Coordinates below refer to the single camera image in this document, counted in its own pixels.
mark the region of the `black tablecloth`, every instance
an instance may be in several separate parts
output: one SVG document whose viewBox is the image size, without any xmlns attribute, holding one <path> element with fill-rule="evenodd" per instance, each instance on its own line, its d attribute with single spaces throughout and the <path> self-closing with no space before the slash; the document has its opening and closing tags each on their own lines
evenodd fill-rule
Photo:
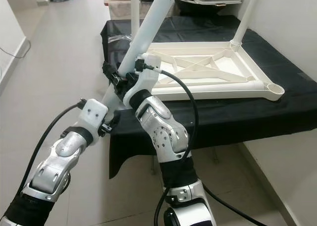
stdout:
<svg viewBox="0 0 317 226">
<path fill-rule="evenodd" d="M 164 21 L 154 42 L 229 41 L 239 21 L 233 16 L 210 19 L 171 17 Z M 129 20 L 108 21 L 101 33 L 105 60 L 120 63 L 129 47 L 126 40 L 108 44 L 108 37 L 130 34 Z M 243 48 L 263 72 L 285 89 L 277 102 L 266 99 L 197 100 L 200 115 L 195 148 L 238 143 L 317 128 L 317 83 L 274 49 L 257 33 L 248 30 Z M 188 101 L 165 102 L 174 118 L 189 132 L 193 110 Z M 126 159 L 154 155 L 151 139 L 131 110 L 121 112 L 111 133 L 109 177 L 114 177 Z"/>
</svg>

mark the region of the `black cable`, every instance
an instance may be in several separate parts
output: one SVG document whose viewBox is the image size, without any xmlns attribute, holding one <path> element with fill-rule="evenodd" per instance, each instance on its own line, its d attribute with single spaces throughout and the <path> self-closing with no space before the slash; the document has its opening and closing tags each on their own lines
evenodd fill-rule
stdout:
<svg viewBox="0 0 317 226">
<path fill-rule="evenodd" d="M 3 48 L 1 48 L 1 47 L 0 47 L 0 50 L 1 50 L 2 52 L 4 52 L 4 53 L 6 53 L 6 54 L 8 54 L 8 55 L 10 55 L 10 56 L 12 56 L 12 57 L 14 57 L 14 58 L 21 59 L 21 58 L 25 58 L 25 56 L 27 55 L 27 53 L 28 53 L 28 52 L 29 52 L 29 50 L 31 49 L 31 41 L 30 41 L 30 40 L 28 40 L 28 43 L 29 43 L 29 48 L 27 49 L 27 51 L 24 53 L 24 55 L 23 55 L 23 56 L 15 56 L 15 55 L 13 55 L 13 54 L 11 54 L 11 53 L 7 52 L 6 50 L 4 50 L 4 49 L 3 49 Z"/>
<path fill-rule="evenodd" d="M 150 66 L 147 66 L 146 67 L 147 69 L 153 69 L 152 67 Z M 192 105 L 193 105 L 193 109 L 194 109 L 194 131 L 193 131 L 193 134 L 190 138 L 190 142 L 189 142 L 189 145 L 181 159 L 181 164 L 179 165 L 179 168 L 177 168 L 174 172 L 174 175 L 172 176 L 171 180 L 169 181 L 169 183 L 167 184 L 166 186 L 166 189 L 164 191 L 164 193 L 162 194 L 161 198 L 159 199 L 159 202 L 158 202 L 158 205 L 157 205 L 157 208 L 155 210 L 155 214 L 154 214 L 154 226 L 158 226 L 158 220 L 159 220 L 159 212 L 160 212 L 160 209 L 162 207 L 162 204 L 164 202 L 164 199 L 165 197 L 167 196 L 169 190 L 171 189 L 171 185 L 173 184 L 173 182 L 175 181 L 175 178 L 176 176 L 179 174 L 181 168 L 183 167 L 186 159 L 187 159 L 187 156 L 189 154 L 189 152 L 191 151 L 192 149 L 192 146 L 194 145 L 194 142 L 196 141 L 196 138 L 197 138 L 197 134 L 198 134 L 198 126 L 199 126 L 199 114 L 198 114 L 198 107 L 197 107 L 197 104 L 196 104 L 196 101 L 192 95 L 192 93 L 190 92 L 190 90 L 188 89 L 188 87 L 176 76 L 174 76 L 173 74 L 167 72 L 167 71 L 164 71 L 164 70 L 161 70 L 161 74 L 164 74 L 170 78 L 172 78 L 173 80 L 175 80 L 184 90 L 185 92 L 187 93 Z"/>
<path fill-rule="evenodd" d="M 218 201 L 220 204 L 224 205 L 225 207 L 229 208 L 230 210 L 232 210 L 233 212 L 235 212 L 236 214 L 240 215 L 241 217 L 245 218 L 246 220 L 254 223 L 255 225 L 258 226 L 266 226 L 265 224 L 262 224 L 261 222 L 251 218 L 250 216 L 246 215 L 245 213 L 241 212 L 240 210 L 234 208 L 233 206 L 229 205 L 228 203 L 224 202 L 223 200 L 221 200 L 220 198 L 218 198 L 215 194 L 213 194 L 204 184 L 204 190 L 216 201 Z"/>
<path fill-rule="evenodd" d="M 70 173 L 69 173 L 69 174 L 68 174 L 68 181 L 67 181 L 67 183 L 66 183 L 66 186 L 63 188 L 63 190 L 61 191 L 60 194 L 64 193 L 65 190 L 67 190 L 67 188 L 69 187 L 69 184 L 70 184 L 70 180 L 71 180 L 71 175 L 70 175 Z"/>
<path fill-rule="evenodd" d="M 76 108 L 79 106 L 80 103 L 77 103 L 73 106 L 68 107 L 67 109 L 65 109 L 63 112 L 61 112 L 53 121 L 52 123 L 48 126 L 48 128 L 45 130 L 45 132 L 43 133 L 42 137 L 40 138 L 38 144 L 36 145 L 34 152 L 32 154 L 32 157 L 29 161 L 28 167 L 26 168 L 25 174 L 23 176 L 23 179 L 21 181 L 21 184 L 16 192 L 16 195 L 19 195 L 21 193 L 21 191 L 23 190 L 24 184 L 30 174 L 32 165 L 34 163 L 34 160 L 41 148 L 41 145 L 43 144 L 44 140 L 46 139 L 47 135 L 49 134 L 49 132 L 51 131 L 51 129 L 54 127 L 54 125 L 60 120 L 60 118 L 62 118 L 67 112 L 69 112 L 70 110 Z"/>
</svg>

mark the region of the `table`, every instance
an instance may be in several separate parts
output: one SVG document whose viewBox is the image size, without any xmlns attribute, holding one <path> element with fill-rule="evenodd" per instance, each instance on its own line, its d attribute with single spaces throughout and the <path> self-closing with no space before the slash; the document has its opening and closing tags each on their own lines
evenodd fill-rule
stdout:
<svg viewBox="0 0 317 226">
<path fill-rule="evenodd" d="M 234 16 L 211 19 L 173 16 L 167 18 L 154 42 L 229 41 L 239 20 Z M 129 20 L 110 20 L 101 32 L 105 60 L 119 66 L 129 47 L 126 40 L 108 44 L 108 38 L 130 34 Z M 310 79 L 256 32 L 248 30 L 243 48 L 272 82 L 285 94 L 277 102 L 266 99 L 197 100 L 200 115 L 198 140 L 204 148 L 273 137 L 317 128 L 317 83 Z M 174 118 L 188 132 L 193 129 L 189 101 L 165 102 Z M 118 126 L 111 133 L 109 177 L 114 177 L 126 159 L 155 155 L 152 142 L 131 110 L 120 111 Z"/>
</svg>

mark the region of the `baseboard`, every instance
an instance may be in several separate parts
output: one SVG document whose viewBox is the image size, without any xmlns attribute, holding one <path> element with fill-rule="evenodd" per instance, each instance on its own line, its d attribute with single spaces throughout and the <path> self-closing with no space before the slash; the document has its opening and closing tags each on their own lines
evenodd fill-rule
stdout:
<svg viewBox="0 0 317 226">
<path fill-rule="evenodd" d="M 44 5 L 49 5 L 49 1 L 37 1 L 38 6 L 44 6 Z"/>
<path fill-rule="evenodd" d="M 285 222 L 288 226 L 298 226 L 295 222 L 295 219 L 291 216 L 290 212 L 288 212 L 286 206 L 283 204 L 282 200 L 279 198 L 278 194 L 275 192 L 274 188 L 272 187 L 271 183 L 269 182 L 268 178 L 265 176 L 263 171 L 261 170 L 260 166 L 258 165 L 257 161 L 253 158 L 252 154 L 248 150 L 248 148 L 244 145 L 244 143 L 239 143 L 238 147 L 249 162 L 251 168 L 253 169 L 254 173 L 258 177 L 259 181 L 261 182 L 264 190 L 267 192 L 269 197 L 277 206 L 278 210 L 280 211 L 281 215 L 283 216 Z"/>
<path fill-rule="evenodd" d="M 24 40 L 21 42 L 20 48 L 18 49 L 16 56 L 20 57 L 22 56 L 27 48 L 29 47 L 29 42 L 24 38 Z M 18 65 L 20 59 L 18 58 L 13 58 L 9 67 L 7 68 L 6 72 L 2 73 L 2 80 L 0 81 L 0 96 L 2 92 L 4 91 L 13 71 L 15 70 L 16 66 Z"/>
</svg>

